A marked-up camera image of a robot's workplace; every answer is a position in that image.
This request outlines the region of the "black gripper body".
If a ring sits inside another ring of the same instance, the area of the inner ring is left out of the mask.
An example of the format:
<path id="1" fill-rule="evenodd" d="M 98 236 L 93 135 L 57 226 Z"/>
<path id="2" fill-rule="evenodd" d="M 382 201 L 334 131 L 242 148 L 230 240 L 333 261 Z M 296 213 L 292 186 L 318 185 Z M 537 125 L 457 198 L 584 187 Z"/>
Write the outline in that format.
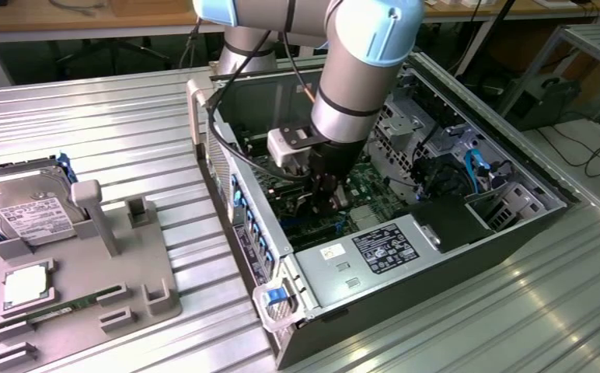
<path id="1" fill-rule="evenodd" d="M 342 184 L 365 147 L 365 140 L 316 144 L 309 152 L 308 187 L 336 187 Z"/>

